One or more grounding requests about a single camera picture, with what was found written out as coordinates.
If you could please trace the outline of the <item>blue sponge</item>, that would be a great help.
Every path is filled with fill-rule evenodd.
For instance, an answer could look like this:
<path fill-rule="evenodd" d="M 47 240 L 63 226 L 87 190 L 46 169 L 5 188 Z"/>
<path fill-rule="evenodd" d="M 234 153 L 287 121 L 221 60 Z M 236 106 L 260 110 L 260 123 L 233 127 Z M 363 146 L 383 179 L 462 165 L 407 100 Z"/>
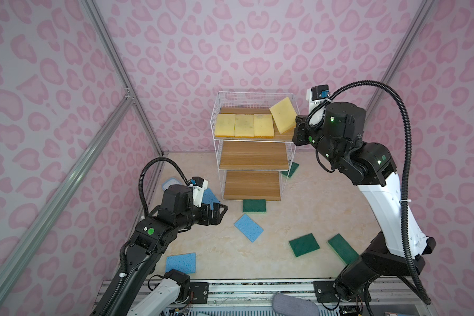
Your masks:
<path fill-rule="evenodd" d="M 220 203 L 220 201 L 214 195 L 212 190 L 210 188 L 207 188 L 204 191 L 202 204 L 207 204 L 207 205 L 209 205 L 211 210 L 214 210 L 214 204 L 219 204 L 219 203 Z"/>
<path fill-rule="evenodd" d="M 250 241 L 255 242 L 263 233 L 260 227 L 251 217 L 244 214 L 234 226 Z"/>
<path fill-rule="evenodd" d="M 167 257 L 165 272 L 177 270 L 187 275 L 195 274 L 197 270 L 196 253 L 173 255 Z"/>

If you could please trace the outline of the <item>yellow sponge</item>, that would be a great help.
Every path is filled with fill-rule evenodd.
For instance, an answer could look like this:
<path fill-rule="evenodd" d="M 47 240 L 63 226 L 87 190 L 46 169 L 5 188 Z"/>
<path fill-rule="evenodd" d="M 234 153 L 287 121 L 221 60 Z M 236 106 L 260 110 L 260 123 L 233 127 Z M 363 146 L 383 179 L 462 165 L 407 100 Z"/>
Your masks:
<path fill-rule="evenodd" d="M 254 116 L 253 115 L 235 115 L 234 125 L 235 138 L 254 138 Z"/>
<path fill-rule="evenodd" d="M 274 122 L 272 115 L 254 115 L 254 137 L 273 138 L 275 136 Z"/>
<path fill-rule="evenodd" d="M 269 108 L 274 123 L 280 134 L 284 134 L 296 126 L 296 111 L 289 97 Z"/>
<path fill-rule="evenodd" d="M 232 138 L 235 133 L 235 114 L 220 113 L 217 116 L 214 133 L 218 138 Z"/>

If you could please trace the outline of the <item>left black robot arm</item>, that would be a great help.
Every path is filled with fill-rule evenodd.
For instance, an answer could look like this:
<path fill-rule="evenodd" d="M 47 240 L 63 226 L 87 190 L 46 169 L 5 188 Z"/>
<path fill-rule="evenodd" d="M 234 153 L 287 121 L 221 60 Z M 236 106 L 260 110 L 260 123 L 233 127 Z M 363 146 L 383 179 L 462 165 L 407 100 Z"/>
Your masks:
<path fill-rule="evenodd" d="M 163 192 L 154 214 L 141 220 L 119 251 L 119 271 L 94 308 L 92 315 L 126 315 L 147 276 L 180 231 L 194 225 L 217 226 L 228 206 L 196 205 L 193 187 L 175 184 Z"/>

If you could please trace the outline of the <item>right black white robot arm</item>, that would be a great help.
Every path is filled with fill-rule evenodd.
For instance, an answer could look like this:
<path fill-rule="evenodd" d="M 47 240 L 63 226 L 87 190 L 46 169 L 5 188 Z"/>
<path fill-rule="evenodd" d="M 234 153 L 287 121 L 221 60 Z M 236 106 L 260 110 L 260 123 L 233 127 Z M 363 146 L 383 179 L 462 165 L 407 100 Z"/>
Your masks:
<path fill-rule="evenodd" d="M 295 145 L 311 145 L 330 163 L 331 171 L 339 171 L 358 187 L 381 228 L 369 247 L 334 281 L 330 294 L 344 301 L 364 297 L 365 289 L 381 276 L 408 277 L 410 267 L 421 273 L 424 255 L 436 246 L 412 212 L 408 212 L 408 224 L 402 225 L 404 189 L 396 164 L 385 146 L 363 141 L 365 120 L 365 109 L 335 102 L 325 108 L 318 128 L 308 123 L 307 116 L 297 116 L 293 136 Z"/>

